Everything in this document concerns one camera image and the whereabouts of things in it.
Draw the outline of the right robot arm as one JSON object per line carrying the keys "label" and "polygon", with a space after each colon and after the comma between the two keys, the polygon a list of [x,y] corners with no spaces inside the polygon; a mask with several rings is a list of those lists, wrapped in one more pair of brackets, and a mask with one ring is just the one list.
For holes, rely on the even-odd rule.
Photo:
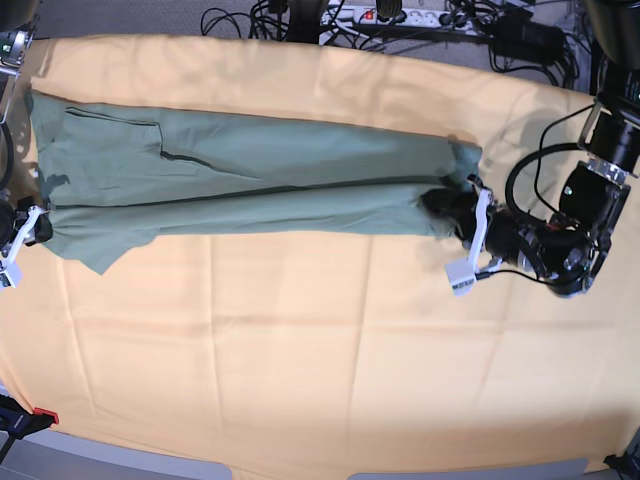
{"label": "right robot arm", "polygon": [[32,197],[15,199],[9,184],[17,167],[17,148],[9,127],[11,101],[37,25],[41,3],[3,1],[1,3],[1,257],[22,245],[41,243],[50,227],[41,219],[43,209]]}

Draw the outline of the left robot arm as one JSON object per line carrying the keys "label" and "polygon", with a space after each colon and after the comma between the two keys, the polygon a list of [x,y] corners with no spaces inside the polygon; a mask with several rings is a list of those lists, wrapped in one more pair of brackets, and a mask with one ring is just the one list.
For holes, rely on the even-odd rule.
{"label": "left robot arm", "polygon": [[[615,76],[600,84],[574,143],[539,145],[519,160],[498,203],[476,175],[465,188],[433,190],[423,197],[436,216],[451,221],[467,250],[445,267],[457,296],[499,273],[516,274],[570,298],[587,292],[606,260],[615,226],[630,193],[628,178],[639,160],[639,100],[631,78],[639,75],[639,4],[587,1],[584,4],[602,58]],[[552,154],[585,153],[568,176],[550,219],[521,209],[515,183],[530,164]]]}

